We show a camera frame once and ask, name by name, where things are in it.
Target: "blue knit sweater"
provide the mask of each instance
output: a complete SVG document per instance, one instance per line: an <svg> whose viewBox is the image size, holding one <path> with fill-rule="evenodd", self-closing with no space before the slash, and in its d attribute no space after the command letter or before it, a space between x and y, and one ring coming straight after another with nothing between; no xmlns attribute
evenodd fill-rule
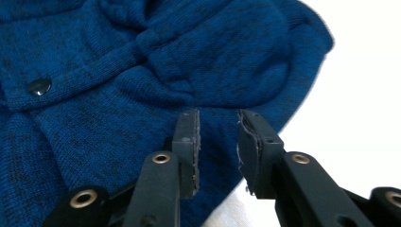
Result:
<svg viewBox="0 0 401 227"><path fill-rule="evenodd" d="M331 47L295 0L2 0L0 226L40 226L68 190L135 180L191 108L200 191L181 218L200 226L241 179L237 110L282 129Z"/></svg>

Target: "blue garment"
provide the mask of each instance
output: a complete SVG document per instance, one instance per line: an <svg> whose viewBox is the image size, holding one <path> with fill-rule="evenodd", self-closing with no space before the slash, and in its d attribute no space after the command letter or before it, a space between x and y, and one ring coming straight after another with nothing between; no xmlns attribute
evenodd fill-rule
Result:
<svg viewBox="0 0 401 227"><path fill-rule="evenodd" d="M39 226L68 190L114 192L200 111L200 226L241 179L238 109L279 131L332 39L295 0L0 2L0 226ZM50 90L28 87L50 79Z"/></svg>

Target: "blue fabric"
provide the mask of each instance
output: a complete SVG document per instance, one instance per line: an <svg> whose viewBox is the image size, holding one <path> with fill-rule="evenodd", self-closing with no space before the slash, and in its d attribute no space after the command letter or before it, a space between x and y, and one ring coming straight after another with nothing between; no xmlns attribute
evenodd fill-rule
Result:
<svg viewBox="0 0 401 227"><path fill-rule="evenodd" d="M200 110L200 226L239 182L238 109L279 131L332 39L295 0L0 2L0 226L39 226L68 190L114 192ZM43 96L27 86L51 79Z"/></svg>

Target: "black button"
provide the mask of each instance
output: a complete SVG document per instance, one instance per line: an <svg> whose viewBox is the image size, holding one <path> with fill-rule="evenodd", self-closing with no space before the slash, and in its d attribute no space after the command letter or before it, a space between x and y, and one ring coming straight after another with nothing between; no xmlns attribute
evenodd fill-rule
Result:
<svg viewBox="0 0 401 227"><path fill-rule="evenodd" d="M50 79L36 79L27 86L27 90L33 96L42 96L50 90L50 87Z"/></svg>

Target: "white background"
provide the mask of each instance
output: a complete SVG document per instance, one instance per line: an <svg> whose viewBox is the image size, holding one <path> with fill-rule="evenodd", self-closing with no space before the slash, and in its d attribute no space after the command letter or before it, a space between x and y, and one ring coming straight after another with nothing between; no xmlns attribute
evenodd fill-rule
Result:
<svg viewBox="0 0 401 227"><path fill-rule="evenodd" d="M304 0L335 39L313 89L280 133L287 151L314 156L336 183L369 198L401 188L401 1ZM242 182L204 226L280 226L274 201Z"/></svg>

